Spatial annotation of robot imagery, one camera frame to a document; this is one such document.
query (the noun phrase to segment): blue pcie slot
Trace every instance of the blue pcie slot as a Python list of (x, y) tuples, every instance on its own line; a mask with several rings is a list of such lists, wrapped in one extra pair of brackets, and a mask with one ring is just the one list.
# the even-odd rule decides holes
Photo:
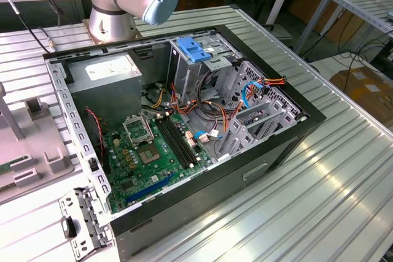
[(167, 185), (169, 183), (169, 180), (173, 176), (174, 176), (174, 174), (168, 175), (165, 179), (160, 180), (159, 182), (157, 182), (157, 183), (155, 183), (155, 184), (153, 184), (153, 185), (151, 185), (151, 186), (149, 186), (149, 187), (147, 187), (147, 188), (145, 188), (145, 189), (143, 189), (143, 190), (141, 190), (141, 191), (139, 191), (137, 193), (134, 193), (131, 196), (128, 196), (125, 199), (125, 202), (129, 203), (129, 202), (135, 201), (135, 200), (137, 200), (137, 199), (139, 199), (139, 198), (141, 198), (141, 197), (143, 197), (145, 195), (148, 195), (152, 191), (155, 191), (155, 190), (157, 190), (157, 189), (159, 189), (161, 187), (164, 187), (165, 185)]

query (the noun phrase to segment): ram slot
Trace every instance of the ram slot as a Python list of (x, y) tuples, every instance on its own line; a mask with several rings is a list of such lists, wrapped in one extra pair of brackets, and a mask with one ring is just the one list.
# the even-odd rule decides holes
[(171, 134), (176, 134), (175, 140), (179, 142), (179, 144), (182, 146), (183, 151), (187, 154), (188, 159), (191, 161), (191, 163), (196, 163), (197, 158), (195, 155), (191, 152), (190, 147), (188, 144), (185, 143), (183, 137), (179, 134), (177, 131), (176, 127), (172, 124), (172, 122), (168, 119), (166, 121), (166, 126)]
[(168, 119), (156, 122), (156, 126), (184, 169), (189, 168), (190, 164), (196, 163), (197, 159), (190, 151), (189, 146)]
[(183, 153), (179, 150), (179, 147), (177, 146), (176, 142), (173, 141), (173, 138), (169, 132), (169, 130), (166, 129), (166, 126), (163, 122), (157, 123), (157, 127), (160, 130), (161, 134), (165, 138), (166, 142), (168, 143), (169, 147), (173, 151), (174, 155), (176, 158), (180, 161), (180, 164), (184, 169), (188, 167), (190, 164), (190, 161), (183, 155)]

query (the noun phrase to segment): open computer tower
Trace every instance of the open computer tower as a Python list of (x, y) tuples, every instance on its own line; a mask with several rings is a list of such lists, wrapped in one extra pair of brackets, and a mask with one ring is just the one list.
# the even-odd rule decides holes
[(76, 260), (121, 261), (276, 168), (324, 120), (224, 26), (44, 56), (88, 187), (59, 200)]

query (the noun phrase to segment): side panel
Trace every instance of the side panel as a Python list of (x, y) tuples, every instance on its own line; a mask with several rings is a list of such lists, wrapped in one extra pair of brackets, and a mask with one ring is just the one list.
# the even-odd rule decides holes
[[(116, 241), (120, 261), (125, 261), (130, 256), (143, 251), (154, 242), (261, 178), (266, 170), (273, 166), (276, 160), (281, 158), (283, 153), (286, 154), (288, 152), (287, 147), (293, 146), (293, 142), (299, 142), (298, 138), (294, 137), (290, 141), (279, 145), (256, 160), (245, 164), (211, 185), (190, 195), (188, 198), (117, 236)], [(128, 214), (128, 218), (133, 218), (133, 214)]]

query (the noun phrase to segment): yellow wire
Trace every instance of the yellow wire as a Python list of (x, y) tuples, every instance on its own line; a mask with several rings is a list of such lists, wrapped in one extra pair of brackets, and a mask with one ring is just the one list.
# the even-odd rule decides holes
[(162, 94), (164, 93), (164, 90), (161, 90), (161, 93), (160, 93), (160, 98), (158, 99), (158, 101), (154, 104), (154, 105), (152, 105), (152, 108), (153, 109), (156, 109), (157, 107), (159, 107), (159, 105), (161, 104), (161, 102), (162, 102)]

